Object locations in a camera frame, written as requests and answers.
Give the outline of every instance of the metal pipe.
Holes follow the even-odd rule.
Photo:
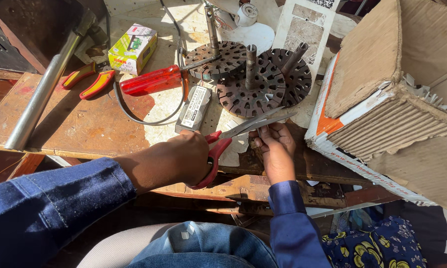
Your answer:
[[[40,116],[42,116],[48,100],[50,100],[53,89],[60,80],[66,64],[73,55],[80,39],[81,36],[70,31],[65,45],[60,50],[60,53],[53,57],[42,80],[38,83],[34,94],[28,102],[27,107],[25,107],[24,113],[18,119],[17,125],[15,125],[12,134],[10,134],[9,139],[5,143],[5,149],[24,150],[28,139],[35,130]]]
[[[214,7],[212,5],[205,6],[205,19],[207,20],[207,28],[209,30],[210,48],[212,55],[220,55],[219,40],[217,39],[217,28],[215,27]]]
[[[359,13],[361,13],[361,10],[363,10],[363,7],[366,5],[366,3],[367,3],[367,0],[364,0],[364,1],[361,3],[361,5],[359,6],[359,8],[357,8],[357,11],[356,11],[356,13],[355,13],[354,15],[358,16]]]
[[[308,50],[308,44],[305,42],[301,42],[293,54],[290,56],[286,64],[282,68],[282,74],[287,75],[293,70],[294,66],[298,63],[298,61],[303,57],[303,54]]]
[[[245,78],[245,88],[252,90],[255,86],[255,61],[256,61],[256,46],[247,46],[247,73]]]

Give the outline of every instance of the cardboard box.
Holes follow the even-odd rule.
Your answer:
[[[447,208],[447,111],[407,91],[403,72],[447,104],[447,8],[381,0],[326,70],[305,139],[418,204]]]
[[[111,67],[139,75],[156,46],[157,32],[135,23],[109,50]]]

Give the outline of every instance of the orange printed stripe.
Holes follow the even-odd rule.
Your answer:
[[[319,116],[318,126],[316,127],[317,136],[323,132],[326,132],[329,135],[344,126],[344,124],[341,123],[341,120],[339,120],[339,117],[334,119],[326,117],[324,115],[324,111],[326,110],[326,101],[328,100],[329,92],[331,91],[331,85],[333,83],[333,77],[334,77],[334,70],[336,69],[336,64],[338,64],[338,60],[339,60],[339,53],[336,56],[336,62],[334,63],[333,73],[331,74],[331,78],[329,80],[328,92],[326,93],[324,103],[322,104],[322,110]]]

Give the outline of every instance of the scissors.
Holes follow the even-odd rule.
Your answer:
[[[286,119],[288,117],[291,117],[297,113],[289,113],[282,116],[278,116],[275,118],[267,119],[268,116],[271,114],[274,114],[278,111],[280,111],[283,108],[283,106],[278,107],[273,110],[269,110],[266,113],[262,113],[259,116],[256,116],[234,128],[232,128],[229,131],[222,132],[221,130],[216,131],[212,134],[209,134],[205,136],[205,140],[210,145],[216,141],[218,143],[214,146],[214,148],[210,149],[209,156],[208,156],[208,162],[212,163],[212,169],[210,170],[209,174],[201,180],[196,186],[189,186],[189,188],[197,190],[202,189],[204,187],[207,187],[214,179],[215,176],[217,176],[218,168],[219,168],[219,158],[220,155],[227,149],[227,147],[232,143],[232,137],[243,134],[245,132],[249,132],[255,129],[259,129],[262,126],[269,125],[271,123]]]

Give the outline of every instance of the laminated metal stator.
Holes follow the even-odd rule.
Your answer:
[[[212,5],[205,6],[205,18],[209,30],[210,43],[197,47],[185,58],[185,65],[215,56],[217,59],[206,64],[190,68],[189,73],[203,80],[229,78],[245,68],[246,48],[233,41],[218,41],[215,27],[215,15]]]
[[[256,57],[256,46],[246,48],[246,71],[217,82],[220,104],[240,118],[252,118],[280,106],[285,79],[271,62]]]
[[[264,62],[276,65],[285,77],[286,90],[281,103],[285,108],[300,103],[311,90],[311,72],[301,58],[306,50],[308,44],[302,42],[295,52],[278,48],[267,50],[259,56]]]

